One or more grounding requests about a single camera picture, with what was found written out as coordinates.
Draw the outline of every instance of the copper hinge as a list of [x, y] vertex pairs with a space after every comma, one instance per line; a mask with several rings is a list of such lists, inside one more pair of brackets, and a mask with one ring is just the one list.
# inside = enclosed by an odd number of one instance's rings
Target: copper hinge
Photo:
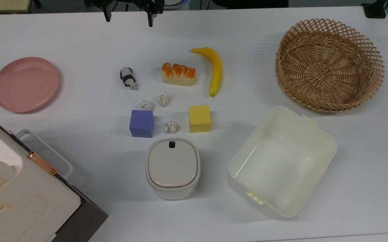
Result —
[[49, 163], [43, 160], [43, 158], [37, 155], [37, 153], [34, 151], [31, 151], [27, 158], [37, 164], [41, 169], [45, 170], [51, 176], [55, 176], [58, 173], [58, 171], [56, 171], [51, 165], [49, 165]]

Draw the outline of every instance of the pink plate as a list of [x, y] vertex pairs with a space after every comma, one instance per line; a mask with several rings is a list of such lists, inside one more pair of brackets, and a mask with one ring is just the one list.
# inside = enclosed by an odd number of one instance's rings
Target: pink plate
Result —
[[0, 71], [0, 106], [16, 112], [30, 112], [55, 95], [60, 77], [55, 66], [38, 57], [13, 61]]

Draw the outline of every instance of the toy panda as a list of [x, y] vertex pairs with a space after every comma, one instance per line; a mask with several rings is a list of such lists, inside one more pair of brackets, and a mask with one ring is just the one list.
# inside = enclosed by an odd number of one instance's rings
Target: toy panda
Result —
[[137, 90], [136, 79], [133, 77], [133, 70], [129, 67], [120, 69], [120, 79], [124, 82], [125, 87], [131, 87]]

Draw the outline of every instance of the wicker basket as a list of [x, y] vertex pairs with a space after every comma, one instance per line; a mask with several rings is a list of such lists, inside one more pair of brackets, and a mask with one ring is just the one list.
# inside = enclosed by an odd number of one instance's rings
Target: wicker basket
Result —
[[380, 52], [341, 22], [311, 19], [293, 26], [276, 54], [284, 92], [311, 110], [342, 112], [371, 98], [383, 82]]

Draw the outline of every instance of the crumpled paper ball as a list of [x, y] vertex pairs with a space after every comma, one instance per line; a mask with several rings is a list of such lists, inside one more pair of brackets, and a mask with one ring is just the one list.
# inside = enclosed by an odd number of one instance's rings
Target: crumpled paper ball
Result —
[[143, 101], [143, 102], [141, 102], [140, 110], [152, 111], [152, 109], [153, 109], [153, 104], [150, 101]]
[[177, 130], [177, 123], [170, 120], [163, 125], [163, 130], [166, 133], [174, 133]]
[[161, 107], [167, 106], [168, 103], [169, 103], [169, 101], [170, 101], [170, 96], [169, 96], [169, 95], [161, 95], [161, 96], [158, 98], [158, 100], [157, 100], [158, 104], [159, 104]]

